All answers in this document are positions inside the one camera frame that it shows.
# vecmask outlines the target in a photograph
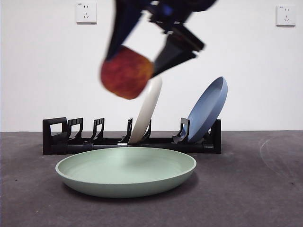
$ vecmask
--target white wall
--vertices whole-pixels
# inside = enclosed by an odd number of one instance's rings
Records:
[[[75,0],[1,1],[1,131],[41,131],[42,120],[84,117],[84,130],[106,118],[126,129],[143,95],[107,92],[98,70],[113,22],[113,0],[98,0],[98,24],[76,25]],[[275,26],[277,4],[297,6],[297,26]],[[207,47],[199,58],[164,72],[153,130],[177,130],[206,87],[224,76],[224,130],[303,129],[303,2],[218,0],[187,27]],[[164,36],[143,18],[126,45],[154,59]]]

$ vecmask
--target blue plate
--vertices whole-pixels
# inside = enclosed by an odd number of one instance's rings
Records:
[[[219,116],[226,96],[226,80],[219,77],[208,86],[188,116],[190,120],[188,142],[195,143],[208,132]],[[181,137],[185,135],[186,129],[183,128]]]

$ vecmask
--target cream plate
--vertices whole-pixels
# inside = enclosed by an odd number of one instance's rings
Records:
[[[162,78],[160,76],[156,76],[149,80],[146,98],[142,104],[138,118],[134,125],[133,132],[128,141],[129,144],[134,144],[139,142],[144,136],[145,131],[152,118],[153,111],[158,102],[158,98],[161,92],[161,87],[162,87]]]

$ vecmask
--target plate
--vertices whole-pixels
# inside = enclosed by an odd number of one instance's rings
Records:
[[[142,104],[131,137],[129,138],[129,144],[139,142],[144,136],[152,118],[153,111],[155,110],[156,104],[158,102],[161,87],[162,78],[160,76],[156,76],[149,80],[146,98]]]
[[[191,156],[160,148],[107,148],[67,157],[56,165],[63,182],[81,193],[131,198],[182,184],[193,173]]]
[[[227,97],[227,82],[219,77],[208,86],[190,112],[188,142],[195,143],[212,127],[219,116]],[[183,128],[181,136],[186,135]]]

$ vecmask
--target wall socket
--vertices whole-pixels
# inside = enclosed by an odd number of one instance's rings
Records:
[[[277,26],[295,26],[296,11],[295,5],[279,5],[276,7]]]
[[[77,24],[96,24],[97,2],[78,1],[76,3],[76,22]]]

